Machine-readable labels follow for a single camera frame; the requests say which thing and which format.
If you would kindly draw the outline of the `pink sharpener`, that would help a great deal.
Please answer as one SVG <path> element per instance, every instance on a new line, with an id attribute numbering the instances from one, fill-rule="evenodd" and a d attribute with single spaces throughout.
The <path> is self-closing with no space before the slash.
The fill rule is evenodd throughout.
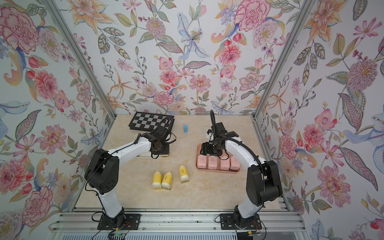
<path id="1" fill-rule="evenodd" d="M 220 167 L 219 167 L 220 171 L 230 170 L 230 167 L 231 167 L 230 159 L 226 159 L 226 160 L 219 159 L 219 161 L 220 161 Z"/>
<path id="2" fill-rule="evenodd" d="M 214 156 L 208 157 L 208 170 L 217 170 L 218 169 L 218 158 Z"/>
<path id="3" fill-rule="evenodd" d="M 234 156 L 230 157 L 230 171 L 238 172 L 241 168 L 240 162 Z"/>
<path id="4" fill-rule="evenodd" d="M 198 169 L 205 170 L 207 168 L 207 163 L 208 163 L 207 156 L 199 155 L 197 157 L 197 168 Z"/>

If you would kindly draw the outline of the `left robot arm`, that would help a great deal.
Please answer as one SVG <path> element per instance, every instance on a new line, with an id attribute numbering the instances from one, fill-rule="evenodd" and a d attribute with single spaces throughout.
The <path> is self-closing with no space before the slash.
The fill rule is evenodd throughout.
<path id="1" fill-rule="evenodd" d="M 155 158 L 176 139 L 170 130 L 158 126 L 149 133 L 139 134 L 134 141 L 116 149 L 95 151 L 85 172 L 85 179 L 98 194 L 107 217 L 115 219 L 124 213 L 116 192 L 120 166 L 145 153 L 151 153 Z"/>

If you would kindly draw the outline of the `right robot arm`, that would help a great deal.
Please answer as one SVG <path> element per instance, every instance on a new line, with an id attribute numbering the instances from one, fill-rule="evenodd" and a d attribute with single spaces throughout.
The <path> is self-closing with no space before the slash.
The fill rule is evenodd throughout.
<path id="1" fill-rule="evenodd" d="M 208 141 L 202 143 L 200 156 L 221 157 L 224 161 L 235 157 L 247 170 L 245 200 L 234 210 L 239 220 L 248 220 L 255 216 L 266 202 L 272 202 L 282 193 L 279 168 L 273 161 L 266 161 L 254 153 L 233 131 L 228 132 L 223 123 L 212 121 L 207 131 Z"/>

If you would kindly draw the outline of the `white storage tray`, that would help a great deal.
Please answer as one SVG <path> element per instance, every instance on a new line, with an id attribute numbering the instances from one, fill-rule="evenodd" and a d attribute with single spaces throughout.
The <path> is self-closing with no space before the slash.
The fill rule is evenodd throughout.
<path id="1" fill-rule="evenodd" d="M 140 154 L 140 155 L 137 156 L 137 158 L 141 158 L 141 159 L 151 159 L 152 157 L 154 157 L 154 158 L 155 157 L 161 158 L 160 155 L 154 155 L 151 152 L 146 152 L 146 153 L 143 153 L 143 154 Z"/>

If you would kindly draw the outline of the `pink storage tray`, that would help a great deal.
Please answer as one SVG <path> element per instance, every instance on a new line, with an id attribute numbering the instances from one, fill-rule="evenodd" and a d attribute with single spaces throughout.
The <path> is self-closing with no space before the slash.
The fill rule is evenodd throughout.
<path id="1" fill-rule="evenodd" d="M 200 150 L 201 150 L 201 145 L 202 144 L 199 144 L 198 147 L 197 147 L 197 157 L 200 155 Z M 216 173 L 231 173 L 231 174 L 234 174 L 234 173 L 238 173 L 238 172 L 233 172 L 233 171 L 220 171 L 219 170 L 219 167 L 220 167 L 220 161 L 219 161 L 219 157 L 218 158 L 218 169 L 217 170 L 208 170 L 208 163 L 207 163 L 207 168 L 205 170 L 202 170 L 202 169 L 198 169 L 199 171 L 205 171 L 205 172 L 216 172 Z"/>

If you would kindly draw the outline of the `black white checkerboard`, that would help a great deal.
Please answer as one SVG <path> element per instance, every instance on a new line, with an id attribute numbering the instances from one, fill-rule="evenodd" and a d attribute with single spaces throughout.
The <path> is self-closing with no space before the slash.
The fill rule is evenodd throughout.
<path id="1" fill-rule="evenodd" d="M 175 117 L 170 115 L 136 112 L 129 123 L 129 128 L 136 131 L 151 132 L 156 127 L 162 126 L 171 130 L 174 121 Z"/>

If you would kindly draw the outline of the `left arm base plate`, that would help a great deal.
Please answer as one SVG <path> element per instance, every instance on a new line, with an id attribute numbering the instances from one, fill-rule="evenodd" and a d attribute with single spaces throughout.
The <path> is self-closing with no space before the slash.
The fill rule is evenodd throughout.
<path id="1" fill-rule="evenodd" d="M 128 231 L 138 230 L 141 220 L 140 214 L 124 214 L 110 218 L 102 213 L 97 230 Z"/>

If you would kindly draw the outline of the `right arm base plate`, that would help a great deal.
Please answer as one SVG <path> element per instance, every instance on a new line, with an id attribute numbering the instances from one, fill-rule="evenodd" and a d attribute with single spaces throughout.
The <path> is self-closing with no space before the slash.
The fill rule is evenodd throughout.
<path id="1" fill-rule="evenodd" d="M 222 230 L 262 230 L 262 223 L 258 214 L 247 219 L 239 214 L 220 214 L 219 223 Z"/>

